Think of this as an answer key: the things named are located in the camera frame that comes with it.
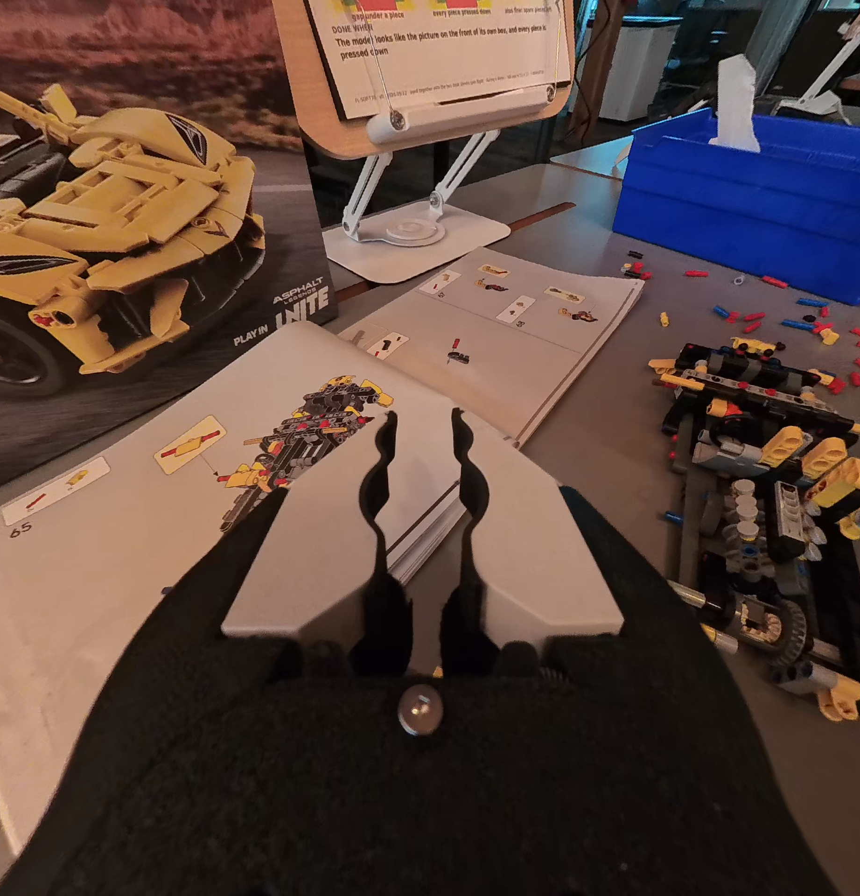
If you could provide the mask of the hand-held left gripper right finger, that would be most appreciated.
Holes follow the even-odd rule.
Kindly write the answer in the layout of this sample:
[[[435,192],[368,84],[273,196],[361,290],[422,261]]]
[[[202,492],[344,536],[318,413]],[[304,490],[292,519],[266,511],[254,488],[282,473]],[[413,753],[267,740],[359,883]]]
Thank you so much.
[[[444,677],[491,674],[510,644],[541,659],[557,640],[620,634],[624,616],[556,479],[463,409],[451,414],[461,537],[440,620]]]

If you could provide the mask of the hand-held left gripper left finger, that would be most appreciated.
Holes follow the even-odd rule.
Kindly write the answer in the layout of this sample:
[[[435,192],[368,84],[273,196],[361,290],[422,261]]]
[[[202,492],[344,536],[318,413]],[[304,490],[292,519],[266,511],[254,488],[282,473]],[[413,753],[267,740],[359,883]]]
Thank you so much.
[[[289,489],[222,622],[225,636],[334,644],[358,675],[406,672],[413,606],[389,572],[378,522],[397,430],[395,412],[381,415]]]

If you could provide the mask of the lego instruction booklet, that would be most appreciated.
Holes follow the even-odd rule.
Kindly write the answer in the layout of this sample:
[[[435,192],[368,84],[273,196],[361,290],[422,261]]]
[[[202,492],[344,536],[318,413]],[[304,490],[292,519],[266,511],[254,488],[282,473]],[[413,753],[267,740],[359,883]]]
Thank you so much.
[[[137,431],[0,508],[0,824],[21,854],[88,713],[165,592],[266,498],[381,415],[379,512],[408,582],[463,513],[454,408],[519,447],[639,280],[480,249],[334,334],[290,322]]]

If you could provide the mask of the lego car chassis model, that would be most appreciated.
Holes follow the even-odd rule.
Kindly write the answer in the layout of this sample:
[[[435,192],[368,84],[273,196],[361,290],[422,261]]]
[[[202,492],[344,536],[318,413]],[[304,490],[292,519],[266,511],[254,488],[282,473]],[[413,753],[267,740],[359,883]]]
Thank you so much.
[[[850,573],[860,609],[860,423],[815,390],[839,381],[783,364],[772,346],[692,343],[648,366],[672,393],[661,430],[682,480],[671,587],[715,644],[759,651],[772,682],[814,699],[829,721],[858,720],[849,610],[829,641],[817,621],[817,601],[823,612],[845,606]]]

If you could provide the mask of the scattered small lego pieces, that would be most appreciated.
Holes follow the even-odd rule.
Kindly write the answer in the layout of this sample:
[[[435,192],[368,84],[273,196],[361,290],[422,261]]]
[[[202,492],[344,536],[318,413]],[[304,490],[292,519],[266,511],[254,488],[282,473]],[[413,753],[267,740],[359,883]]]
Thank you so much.
[[[776,273],[747,274],[717,263],[613,238],[625,272],[643,286],[635,313],[642,358],[672,359],[688,344],[714,350],[747,345],[761,355],[768,346],[783,364],[831,376],[839,386],[817,385],[826,399],[860,403],[860,306],[850,307],[794,287]],[[667,312],[670,326],[660,325]]]

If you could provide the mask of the lego set box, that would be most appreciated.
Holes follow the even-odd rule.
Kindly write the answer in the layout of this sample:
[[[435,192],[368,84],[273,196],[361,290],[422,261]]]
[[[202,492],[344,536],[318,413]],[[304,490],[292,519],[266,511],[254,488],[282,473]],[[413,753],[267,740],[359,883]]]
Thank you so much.
[[[277,5],[0,1],[0,487],[337,318]]]

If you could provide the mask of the white board stand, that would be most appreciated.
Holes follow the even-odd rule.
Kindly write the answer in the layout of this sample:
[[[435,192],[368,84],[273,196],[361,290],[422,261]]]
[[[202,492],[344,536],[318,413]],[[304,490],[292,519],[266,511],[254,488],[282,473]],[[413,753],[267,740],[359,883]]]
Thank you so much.
[[[393,154],[367,157],[341,224],[323,232],[327,258],[363,280],[398,284],[508,237],[509,225],[449,202],[499,135],[473,134],[429,199],[371,216],[365,216],[367,206]]]

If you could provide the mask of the blue plastic bin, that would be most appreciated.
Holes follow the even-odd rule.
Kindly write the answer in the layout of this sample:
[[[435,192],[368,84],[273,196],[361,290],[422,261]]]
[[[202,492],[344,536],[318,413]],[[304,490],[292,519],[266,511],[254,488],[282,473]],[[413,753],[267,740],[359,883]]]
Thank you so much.
[[[860,127],[752,124],[760,152],[711,143],[709,108],[635,130],[613,230],[860,306]]]

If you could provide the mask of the white paper slip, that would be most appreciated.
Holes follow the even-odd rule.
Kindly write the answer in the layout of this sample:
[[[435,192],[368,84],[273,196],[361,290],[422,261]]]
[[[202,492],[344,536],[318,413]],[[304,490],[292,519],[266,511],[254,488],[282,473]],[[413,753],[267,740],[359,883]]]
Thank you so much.
[[[710,145],[760,153],[752,116],[756,71],[743,54],[718,64],[716,82],[716,136]]]

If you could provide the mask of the white cabinet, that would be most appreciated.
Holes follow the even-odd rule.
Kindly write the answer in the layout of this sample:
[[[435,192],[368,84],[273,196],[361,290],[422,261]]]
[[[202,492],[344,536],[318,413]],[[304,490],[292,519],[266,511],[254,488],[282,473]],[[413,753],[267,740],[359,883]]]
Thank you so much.
[[[677,16],[625,16],[608,73],[599,118],[646,118],[681,28]]]

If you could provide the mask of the wooden post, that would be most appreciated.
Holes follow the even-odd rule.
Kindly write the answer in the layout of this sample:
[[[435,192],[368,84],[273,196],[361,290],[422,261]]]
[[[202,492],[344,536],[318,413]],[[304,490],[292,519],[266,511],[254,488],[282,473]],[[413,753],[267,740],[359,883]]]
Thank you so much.
[[[567,143],[572,149],[587,145],[598,121],[625,9],[625,1],[598,1],[596,4],[588,46],[582,59],[576,102],[570,116]]]

